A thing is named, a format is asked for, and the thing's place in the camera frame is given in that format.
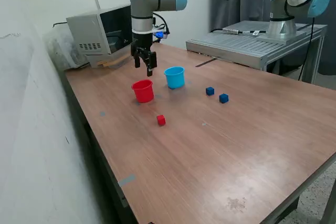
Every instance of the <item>blue tape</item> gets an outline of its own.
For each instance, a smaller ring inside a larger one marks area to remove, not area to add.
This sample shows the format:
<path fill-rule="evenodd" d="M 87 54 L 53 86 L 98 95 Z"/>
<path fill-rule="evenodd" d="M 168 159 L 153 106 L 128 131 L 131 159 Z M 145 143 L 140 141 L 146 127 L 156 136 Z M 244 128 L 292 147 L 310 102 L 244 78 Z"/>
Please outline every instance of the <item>blue tape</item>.
<path fill-rule="evenodd" d="M 128 184 L 129 182 L 132 182 L 133 180 L 135 180 L 135 175 L 131 174 L 127 178 L 124 178 L 121 181 L 119 181 L 118 184 L 119 184 L 120 187 L 122 187 L 122 186 Z"/>

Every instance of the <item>metal grating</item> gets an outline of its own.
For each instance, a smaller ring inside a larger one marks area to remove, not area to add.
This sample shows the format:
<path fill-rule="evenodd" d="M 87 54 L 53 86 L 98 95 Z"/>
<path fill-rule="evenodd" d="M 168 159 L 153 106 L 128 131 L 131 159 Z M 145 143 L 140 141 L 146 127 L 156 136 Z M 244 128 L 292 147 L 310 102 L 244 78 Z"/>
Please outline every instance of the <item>metal grating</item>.
<path fill-rule="evenodd" d="M 243 21 L 227 28 L 238 29 L 238 30 L 267 30 L 268 22 L 251 22 Z M 304 24 L 297 24 L 297 28 L 303 27 Z M 314 30 L 319 30 L 321 27 L 316 25 Z M 303 29 L 302 31 L 307 31 L 308 35 L 310 34 L 309 27 Z M 252 35 L 231 35 L 226 34 L 223 31 L 214 31 L 205 36 L 202 36 L 200 39 L 190 40 L 193 43 L 200 44 L 203 46 L 220 48 L 222 50 L 237 52 L 241 54 L 252 55 L 256 57 L 266 56 L 272 53 L 276 53 L 279 50 L 285 48 L 284 45 L 257 41 L 255 36 Z"/>
<path fill-rule="evenodd" d="M 79 44 L 80 49 L 83 50 L 97 50 L 100 49 L 100 43 Z"/>

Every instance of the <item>metal table leg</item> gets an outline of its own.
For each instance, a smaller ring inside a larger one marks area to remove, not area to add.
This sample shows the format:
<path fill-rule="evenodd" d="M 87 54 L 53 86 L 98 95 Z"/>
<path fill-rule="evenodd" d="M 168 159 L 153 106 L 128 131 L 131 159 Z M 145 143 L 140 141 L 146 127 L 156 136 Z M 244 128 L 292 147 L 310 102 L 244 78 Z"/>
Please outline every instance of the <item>metal table leg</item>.
<path fill-rule="evenodd" d="M 324 214 L 320 224 L 335 224 L 336 223 L 336 183 L 334 183 L 331 194 L 324 210 Z"/>
<path fill-rule="evenodd" d="M 320 64 L 323 42 L 324 36 L 321 36 L 320 39 L 311 42 L 307 61 L 303 69 L 302 81 L 312 84 L 315 83 Z"/>

